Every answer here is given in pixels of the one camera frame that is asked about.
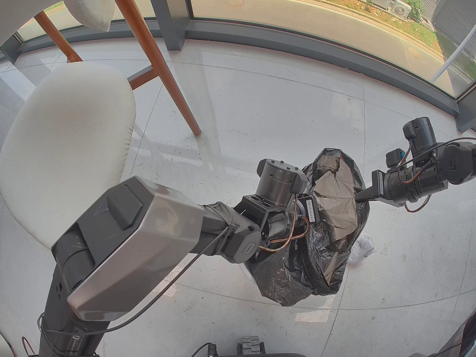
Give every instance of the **tiled floor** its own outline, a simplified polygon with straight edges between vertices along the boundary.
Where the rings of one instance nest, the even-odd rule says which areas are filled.
[[[148,82],[134,91],[137,117],[122,178],[138,175],[198,203],[236,204],[255,191],[260,159],[303,167],[324,147],[348,153],[369,183],[386,152],[406,148],[402,126],[418,116],[430,117],[439,141],[458,135],[454,119],[430,104],[326,63],[207,41],[166,52],[157,42],[203,132],[191,134],[160,79]],[[148,64],[134,39],[74,48],[127,76]],[[20,56],[15,66],[0,63],[0,146],[25,99],[64,62],[49,48]],[[294,307],[261,297],[239,266],[200,258],[169,296],[107,334],[98,353],[189,356],[211,341],[225,355],[247,335],[260,336],[268,352],[307,357],[435,352],[475,306],[474,191],[473,183],[450,186],[416,214],[373,203],[365,231],[377,252],[348,268],[335,296]],[[54,260],[3,201],[0,213],[0,333],[21,355],[21,335],[38,349],[36,319]]]

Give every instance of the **chair leg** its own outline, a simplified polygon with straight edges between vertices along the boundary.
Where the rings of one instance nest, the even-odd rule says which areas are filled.
[[[146,53],[146,56],[150,60],[152,68],[158,72],[158,75],[164,83],[165,88],[182,113],[193,134],[199,135],[201,129],[195,120],[190,107],[188,107],[188,104],[185,101],[185,98],[183,97],[182,92],[180,91],[180,88],[172,75],[172,72],[167,66],[167,63],[165,62],[164,57],[162,56],[162,53],[155,42],[155,39],[152,37],[152,34],[147,27],[142,14],[140,13],[136,1],[116,0],[116,4],[126,19],[126,22],[128,23],[140,46]]]
[[[81,57],[74,51],[69,42],[63,37],[58,29],[54,26],[44,11],[35,16],[36,22],[43,28],[48,36],[53,40],[56,46],[61,50],[69,62],[83,61]]]

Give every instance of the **trash bag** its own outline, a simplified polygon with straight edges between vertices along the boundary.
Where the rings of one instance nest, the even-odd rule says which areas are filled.
[[[337,293],[370,212],[367,201],[354,200],[365,184],[354,160],[340,149],[325,148],[303,171],[305,193],[316,198],[321,220],[281,251],[260,250],[248,265],[261,294],[282,306]]]
[[[350,250],[347,263],[350,263],[351,265],[360,265],[365,258],[373,253],[375,253],[375,248],[370,234],[361,233]]]

